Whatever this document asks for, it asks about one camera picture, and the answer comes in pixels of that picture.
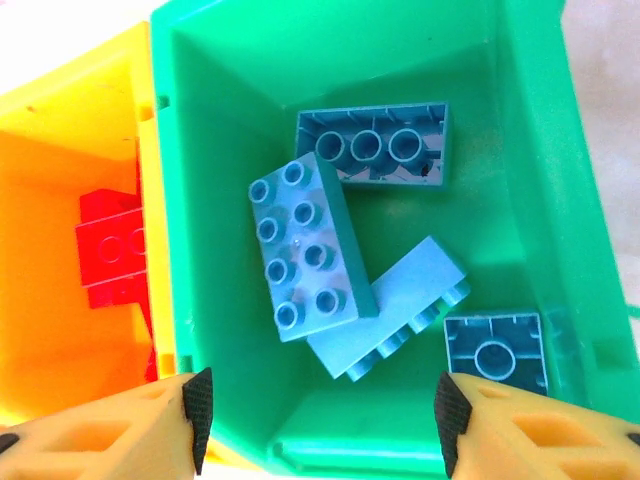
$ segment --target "blue lego duplo brick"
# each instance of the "blue lego duplo brick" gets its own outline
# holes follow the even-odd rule
[[[333,167],[303,155],[254,181],[249,199],[283,342],[378,314]]]
[[[450,372],[547,395],[537,313],[447,317],[444,327]]]
[[[440,300],[453,307],[469,293],[466,273],[431,237],[425,238],[373,282],[380,314],[307,338],[333,378],[356,381],[438,316]]]
[[[446,184],[447,103],[309,110],[298,114],[296,156],[314,152],[345,184]]]

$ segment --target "white surface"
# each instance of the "white surface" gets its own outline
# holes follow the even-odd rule
[[[148,19],[163,0],[0,0],[0,94]],[[640,0],[568,0],[563,18],[627,300],[640,305]],[[633,323],[636,339],[640,323]],[[274,478],[207,466],[205,476]]]

